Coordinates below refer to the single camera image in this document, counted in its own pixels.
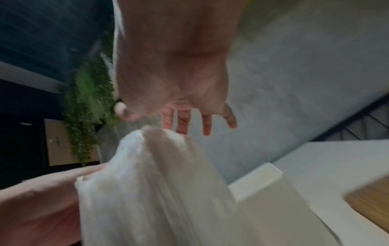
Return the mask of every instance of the hand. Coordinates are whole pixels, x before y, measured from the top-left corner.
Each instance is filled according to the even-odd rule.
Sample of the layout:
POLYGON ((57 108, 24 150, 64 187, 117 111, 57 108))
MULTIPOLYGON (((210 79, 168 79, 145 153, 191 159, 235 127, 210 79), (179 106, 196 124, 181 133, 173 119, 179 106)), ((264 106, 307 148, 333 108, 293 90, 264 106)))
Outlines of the hand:
POLYGON ((103 165, 53 173, 0 191, 0 245, 68 246, 80 240, 74 182, 103 165))
POLYGON ((113 65, 127 121, 162 113, 171 129, 188 133, 191 109, 209 135, 212 115, 237 123, 226 104, 226 58, 245 0, 116 0, 113 65))

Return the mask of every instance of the finger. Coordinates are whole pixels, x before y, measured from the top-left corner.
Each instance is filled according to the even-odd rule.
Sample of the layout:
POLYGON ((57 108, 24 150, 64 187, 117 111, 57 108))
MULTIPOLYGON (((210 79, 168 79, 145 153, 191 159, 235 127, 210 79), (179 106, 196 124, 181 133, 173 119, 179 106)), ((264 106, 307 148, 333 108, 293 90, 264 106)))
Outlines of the finger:
POLYGON ((227 124, 230 128, 237 128, 235 115, 228 104, 224 105, 223 112, 220 115, 223 116, 223 118, 227 121, 227 124))
POLYGON ((212 115, 209 113, 201 113, 201 119, 203 121, 203 135, 211 135, 212 115))
POLYGON ((173 127, 174 109, 165 107, 161 110, 162 128, 171 130, 173 127))
POLYGON ((177 110, 177 133, 188 134, 190 110, 177 110))
POLYGON ((115 105, 115 113, 120 119, 124 121, 137 121, 140 119, 139 115, 130 113, 127 106, 123 102, 118 102, 115 105))

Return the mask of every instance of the translucent plastic wrap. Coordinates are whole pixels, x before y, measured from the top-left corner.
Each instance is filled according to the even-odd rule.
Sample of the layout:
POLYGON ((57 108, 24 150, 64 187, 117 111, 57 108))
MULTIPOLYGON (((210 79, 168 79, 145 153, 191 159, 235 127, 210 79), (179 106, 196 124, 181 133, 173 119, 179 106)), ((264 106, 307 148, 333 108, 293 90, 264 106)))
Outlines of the translucent plastic wrap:
POLYGON ((76 182, 84 246, 263 246, 190 137, 144 128, 76 182))

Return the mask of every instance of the wooden surface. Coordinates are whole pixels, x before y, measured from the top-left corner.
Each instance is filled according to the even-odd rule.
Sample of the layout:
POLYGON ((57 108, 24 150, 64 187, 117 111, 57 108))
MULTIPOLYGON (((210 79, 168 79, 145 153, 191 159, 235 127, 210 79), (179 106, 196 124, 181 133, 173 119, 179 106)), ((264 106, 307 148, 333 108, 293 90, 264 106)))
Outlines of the wooden surface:
MULTIPOLYGON (((71 153, 71 145, 62 121, 45 119, 45 133, 50 166, 79 162, 71 153)), ((90 156, 90 161, 99 160, 96 148, 91 151, 90 156)))
POLYGON ((344 200, 389 233, 389 176, 346 195, 344 200))

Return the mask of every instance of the hanging plant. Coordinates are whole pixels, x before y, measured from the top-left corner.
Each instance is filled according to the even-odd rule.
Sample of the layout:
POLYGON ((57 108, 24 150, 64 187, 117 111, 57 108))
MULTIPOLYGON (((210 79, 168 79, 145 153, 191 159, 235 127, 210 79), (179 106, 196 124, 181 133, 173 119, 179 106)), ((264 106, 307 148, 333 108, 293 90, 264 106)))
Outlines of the hanging plant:
MULTIPOLYGON (((103 39, 102 53, 112 59, 114 25, 110 24, 103 39)), ((113 84, 101 55, 85 59, 73 75, 64 95, 64 124, 72 154, 83 165, 97 144, 96 126, 113 127, 117 121, 113 108, 113 84)))

